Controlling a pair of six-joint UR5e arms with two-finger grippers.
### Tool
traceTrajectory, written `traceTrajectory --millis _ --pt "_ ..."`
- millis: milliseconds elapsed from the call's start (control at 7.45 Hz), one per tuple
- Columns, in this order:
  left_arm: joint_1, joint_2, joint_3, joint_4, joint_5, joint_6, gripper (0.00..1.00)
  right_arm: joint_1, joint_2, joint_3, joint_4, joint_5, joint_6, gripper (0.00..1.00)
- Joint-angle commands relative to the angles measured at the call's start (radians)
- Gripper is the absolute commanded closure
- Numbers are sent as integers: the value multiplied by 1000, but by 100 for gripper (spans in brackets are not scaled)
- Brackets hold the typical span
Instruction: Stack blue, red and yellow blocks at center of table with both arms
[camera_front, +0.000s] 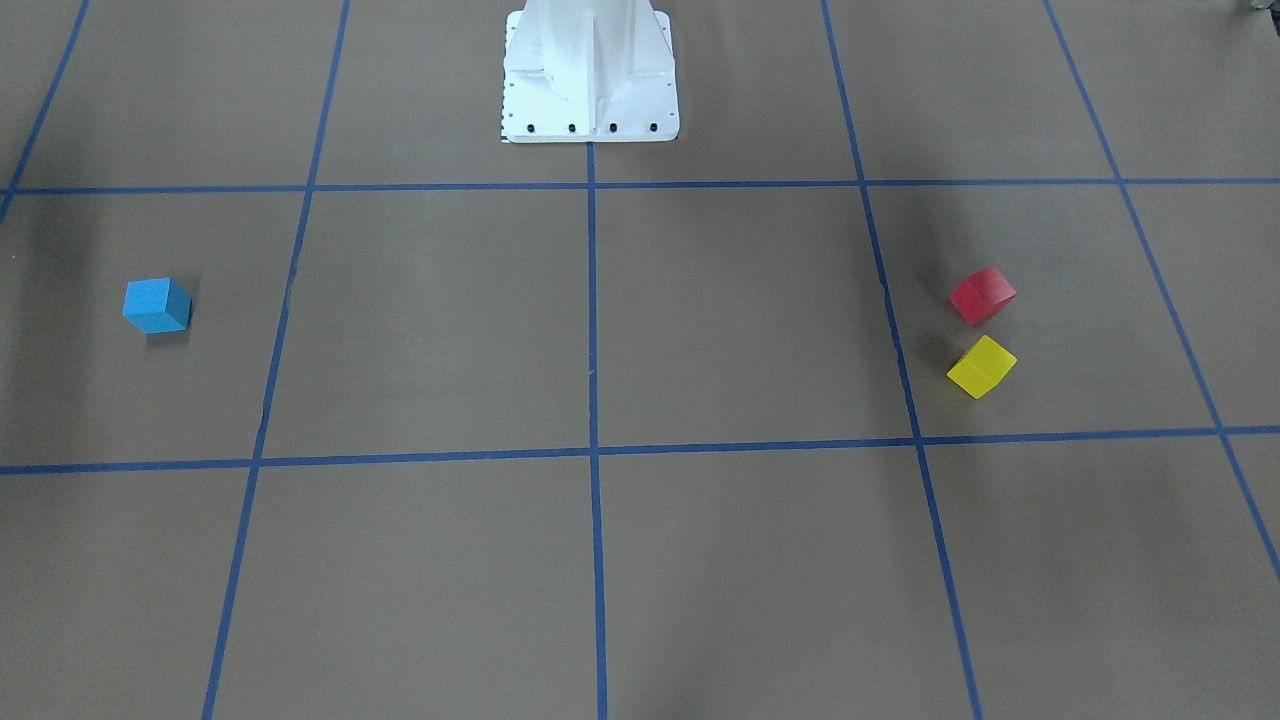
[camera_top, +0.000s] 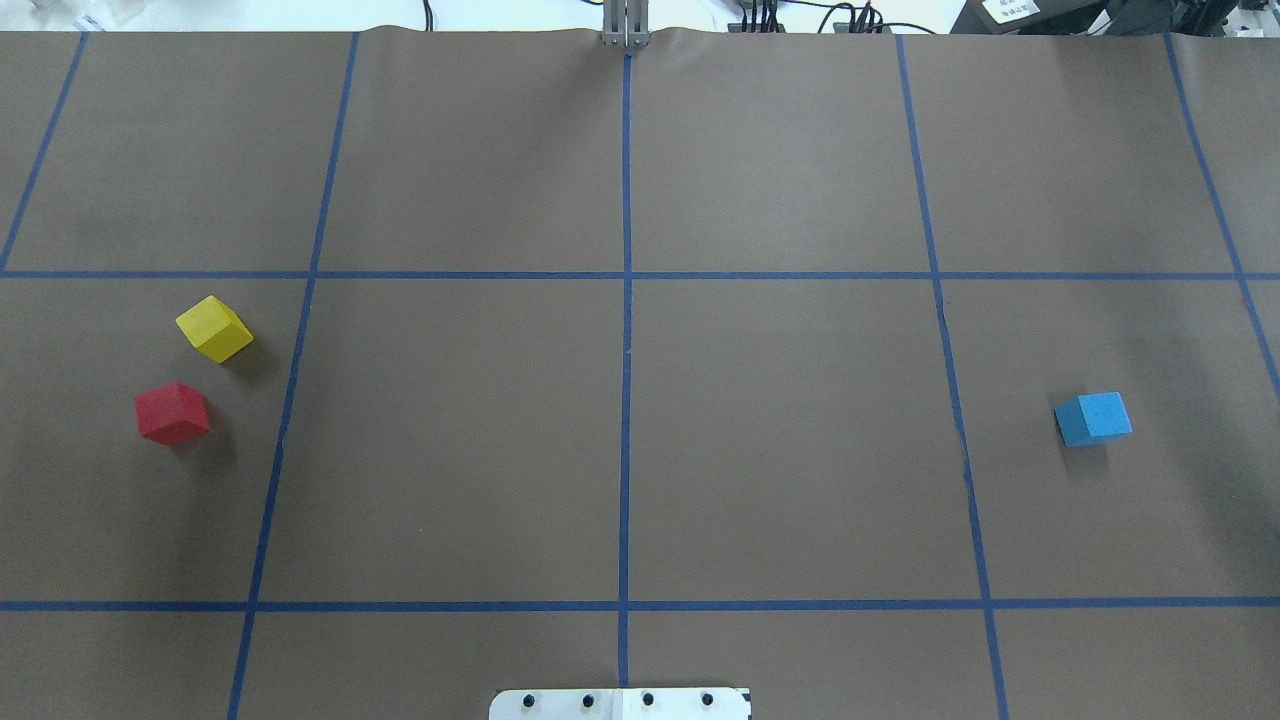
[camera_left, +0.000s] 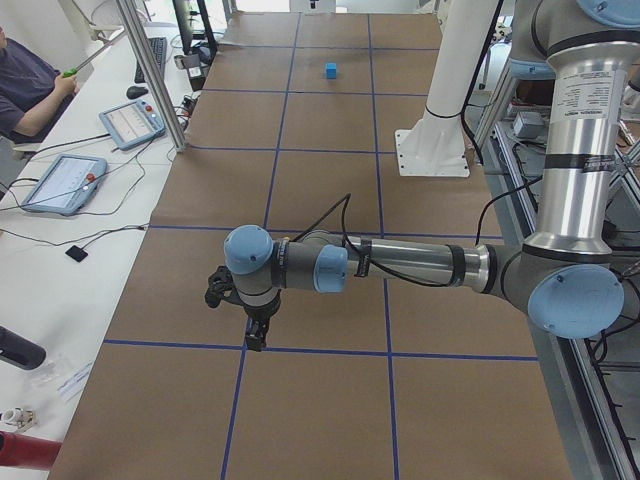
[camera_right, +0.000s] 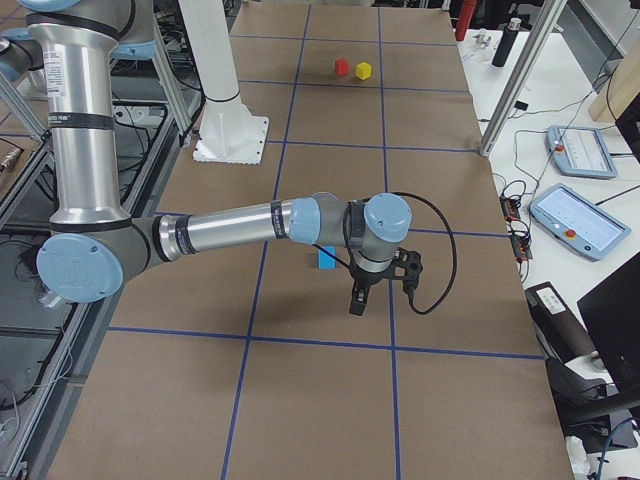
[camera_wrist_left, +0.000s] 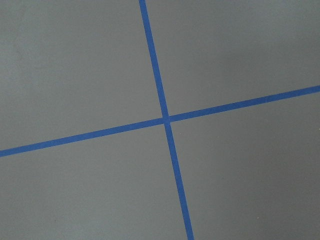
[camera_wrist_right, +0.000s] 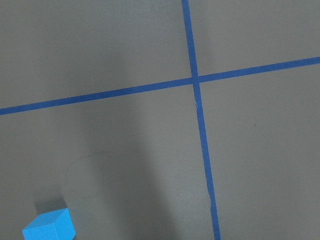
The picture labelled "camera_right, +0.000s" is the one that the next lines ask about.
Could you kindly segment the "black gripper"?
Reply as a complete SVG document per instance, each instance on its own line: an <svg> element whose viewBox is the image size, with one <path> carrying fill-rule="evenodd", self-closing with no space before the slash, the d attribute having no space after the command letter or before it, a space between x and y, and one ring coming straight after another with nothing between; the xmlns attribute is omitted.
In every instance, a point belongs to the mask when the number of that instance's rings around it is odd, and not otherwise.
<svg viewBox="0 0 640 480"><path fill-rule="evenodd" d="M357 253L349 261L349 273L353 279L349 313L362 316L370 288L382 280L401 280L404 277L404 266L398 253L384 262L373 262Z"/></svg>

